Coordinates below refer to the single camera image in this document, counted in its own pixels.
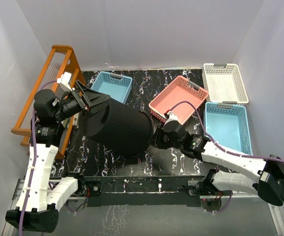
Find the blue perforated basket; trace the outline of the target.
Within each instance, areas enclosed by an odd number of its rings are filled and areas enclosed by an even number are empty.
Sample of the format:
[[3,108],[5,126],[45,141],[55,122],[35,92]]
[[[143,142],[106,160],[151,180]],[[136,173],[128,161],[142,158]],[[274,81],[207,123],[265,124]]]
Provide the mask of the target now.
[[131,92],[133,79],[128,76],[101,71],[95,79],[91,90],[109,95],[126,104]]
[[205,131],[220,145],[252,155],[247,110],[244,106],[207,102]]

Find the large black ribbed bin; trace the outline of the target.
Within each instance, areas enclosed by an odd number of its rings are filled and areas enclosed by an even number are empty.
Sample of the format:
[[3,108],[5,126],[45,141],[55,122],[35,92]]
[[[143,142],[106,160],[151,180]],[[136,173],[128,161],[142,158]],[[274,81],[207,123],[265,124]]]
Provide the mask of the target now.
[[85,114],[84,120],[87,138],[126,157],[142,153],[154,133],[153,122],[146,113],[114,99],[93,116]]

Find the pink perforated basket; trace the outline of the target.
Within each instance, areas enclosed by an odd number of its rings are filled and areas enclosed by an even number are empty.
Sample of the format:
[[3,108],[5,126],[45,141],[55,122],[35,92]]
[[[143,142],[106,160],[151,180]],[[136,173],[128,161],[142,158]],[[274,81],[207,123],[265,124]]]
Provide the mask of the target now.
[[180,75],[149,103],[150,113],[164,123],[166,121],[164,114],[172,111],[184,125],[194,113],[194,108],[186,103],[176,108],[173,106],[181,101],[187,101],[197,109],[208,95],[207,90]]

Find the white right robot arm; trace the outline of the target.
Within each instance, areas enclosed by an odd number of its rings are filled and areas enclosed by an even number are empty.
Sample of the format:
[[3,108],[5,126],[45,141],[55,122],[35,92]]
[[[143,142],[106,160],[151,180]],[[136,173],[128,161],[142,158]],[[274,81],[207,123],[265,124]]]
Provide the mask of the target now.
[[189,190],[215,195],[221,191],[245,192],[265,202],[284,204],[284,161],[278,157],[256,157],[235,153],[206,136],[191,134],[176,120],[161,124],[150,139],[158,149],[176,148],[186,157],[221,165],[232,171],[210,170],[203,181]]

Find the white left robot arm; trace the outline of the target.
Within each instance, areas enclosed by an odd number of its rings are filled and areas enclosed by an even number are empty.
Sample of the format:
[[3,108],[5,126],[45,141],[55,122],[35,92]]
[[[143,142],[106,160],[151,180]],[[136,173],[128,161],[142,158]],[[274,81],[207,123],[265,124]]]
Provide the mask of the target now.
[[7,223],[24,231],[51,233],[57,226],[60,209],[72,196],[81,196],[87,189],[80,173],[72,172],[61,178],[49,190],[52,165],[59,152],[64,132],[62,121],[78,113],[92,117],[107,108],[110,96],[94,91],[80,81],[76,88],[59,83],[62,98],[46,87],[33,98],[31,119],[30,159],[21,194],[14,209],[6,212]]

